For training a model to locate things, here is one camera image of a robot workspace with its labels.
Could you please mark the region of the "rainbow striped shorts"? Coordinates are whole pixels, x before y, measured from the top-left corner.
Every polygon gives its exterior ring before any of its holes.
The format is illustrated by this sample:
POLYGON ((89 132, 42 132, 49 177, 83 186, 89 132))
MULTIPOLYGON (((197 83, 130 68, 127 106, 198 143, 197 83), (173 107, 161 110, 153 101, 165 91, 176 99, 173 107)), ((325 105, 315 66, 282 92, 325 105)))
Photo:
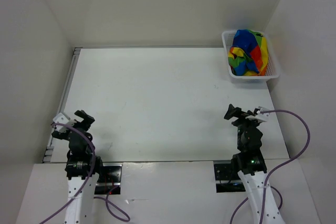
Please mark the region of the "rainbow striped shorts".
POLYGON ((268 66, 267 39, 257 31, 236 31, 228 52, 228 63, 236 76, 265 76, 268 66))

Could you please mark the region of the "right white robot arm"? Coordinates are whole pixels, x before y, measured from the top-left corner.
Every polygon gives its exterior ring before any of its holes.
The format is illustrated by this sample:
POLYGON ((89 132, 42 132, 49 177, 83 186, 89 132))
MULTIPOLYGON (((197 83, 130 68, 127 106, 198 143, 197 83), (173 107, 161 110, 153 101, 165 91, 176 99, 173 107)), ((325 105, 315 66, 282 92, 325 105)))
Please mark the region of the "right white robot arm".
POLYGON ((284 223, 272 193, 272 187, 266 182, 267 166, 260 150, 263 134, 258 127, 268 120, 269 114, 261 114, 265 110, 258 107, 254 111, 244 112, 232 104, 228 106, 224 119, 236 119, 232 125, 237 127, 237 149, 239 150, 231 159, 230 172, 235 178, 240 178, 244 185, 254 223, 260 223, 260 221, 284 223))

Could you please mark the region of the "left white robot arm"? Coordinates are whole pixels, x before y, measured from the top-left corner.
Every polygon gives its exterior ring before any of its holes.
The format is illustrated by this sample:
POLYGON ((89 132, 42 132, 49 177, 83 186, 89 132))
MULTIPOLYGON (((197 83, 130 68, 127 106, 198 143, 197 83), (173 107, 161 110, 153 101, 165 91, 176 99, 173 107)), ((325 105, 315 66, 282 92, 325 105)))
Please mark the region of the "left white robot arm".
POLYGON ((104 178, 105 169, 101 158, 95 153, 93 137, 88 132, 95 119, 84 110, 77 110, 75 116, 81 121, 59 113, 52 124, 52 137, 67 141, 69 148, 65 167, 68 202, 60 210, 65 211, 64 223, 93 223, 95 187, 104 178))

